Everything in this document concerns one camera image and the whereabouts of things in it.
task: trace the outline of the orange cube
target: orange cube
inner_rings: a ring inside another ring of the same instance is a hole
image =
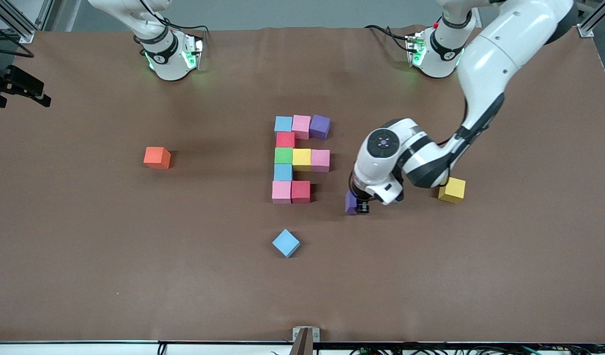
[[[169,169],[171,153],[162,146],[148,146],[143,163],[150,169]]]

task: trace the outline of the pink cube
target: pink cube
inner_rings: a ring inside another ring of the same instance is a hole
[[[328,173],[330,158],[331,158],[330,150],[312,149],[311,150],[311,171],[316,171],[317,173]]]
[[[291,181],[273,181],[271,182],[271,201],[274,204],[291,204],[292,202],[292,182]]]
[[[309,125],[311,124],[311,116],[309,115],[294,115],[292,123],[292,131],[296,135],[296,139],[309,139]]]

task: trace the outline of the purple cube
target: purple cube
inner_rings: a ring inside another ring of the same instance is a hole
[[[357,198],[350,191],[347,191],[346,198],[344,199],[344,212],[347,215],[357,214]]]
[[[331,120],[322,115],[313,115],[309,126],[309,137],[312,139],[327,140]]]

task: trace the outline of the red cube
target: red cube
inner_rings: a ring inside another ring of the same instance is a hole
[[[311,204],[310,181],[292,181],[292,204]]]
[[[294,132],[277,132],[276,147],[277,148],[294,148],[296,146],[296,135]]]
[[[150,169],[169,169],[171,153],[162,146],[148,146],[143,163]]]

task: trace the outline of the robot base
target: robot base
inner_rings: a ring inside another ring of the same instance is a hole
[[[408,62],[427,76],[444,78],[454,71],[462,57],[462,52],[451,61],[442,60],[440,55],[432,50],[430,38],[433,31],[434,28],[429,27],[425,31],[415,33],[414,38],[411,38],[410,41],[406,40],[407,47],[417,51],[416,53],[408,52]]]
[[[160,79],[167,81],[182,79],[191,70],[199,70],[203,50],[203,40],[201,38],[184,34],[178,30],[172,32],[178,38],[179,46],[176,52],[169,57],[167,63],[157,63],[156,58],[149,58],[145,54],[151,70],[156,72]]]

